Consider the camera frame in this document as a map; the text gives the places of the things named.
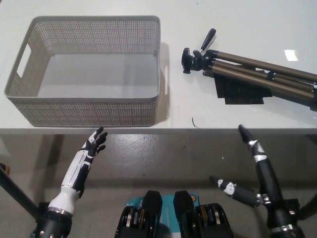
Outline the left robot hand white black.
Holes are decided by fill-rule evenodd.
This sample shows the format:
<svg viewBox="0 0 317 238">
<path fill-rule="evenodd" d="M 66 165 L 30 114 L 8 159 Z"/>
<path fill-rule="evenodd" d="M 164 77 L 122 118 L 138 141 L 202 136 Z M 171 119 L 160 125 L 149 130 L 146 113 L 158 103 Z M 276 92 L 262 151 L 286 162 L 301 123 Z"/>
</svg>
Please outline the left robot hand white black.
<svg viewBox="0 0 317 238">
<path fill-rule="evenodd" d="M 64 176 L 61 186 L 75 190 L 81 198 L 85 190 L 85 181 L 94 158 L 106 148 L 107 132 L 100 127 L 85 141 L 81 149 L 75 154 Z"/>
</svg>

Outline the right robot hand black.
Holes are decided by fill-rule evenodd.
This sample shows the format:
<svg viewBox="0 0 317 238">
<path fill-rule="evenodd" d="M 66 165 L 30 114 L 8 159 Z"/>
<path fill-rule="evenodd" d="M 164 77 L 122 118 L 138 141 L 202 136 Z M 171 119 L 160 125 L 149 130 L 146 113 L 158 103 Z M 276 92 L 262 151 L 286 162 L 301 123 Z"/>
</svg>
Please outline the right robot hand black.
<svg viewBox="0 0 317 238">
<path fill-rule="evenodd" d="M 288 211 L 285 208 L 284 198 L 273 166 L 259 140 L 242 125 L 238 126 L 238 131 L 254 159 L 260 192 L 217 176 L 210 176 L 209 180 L 227 196 L 238 202 L 251 207 L 265 206 L 269 228 L 284 226 L 289 221 Z"/>
</svg>

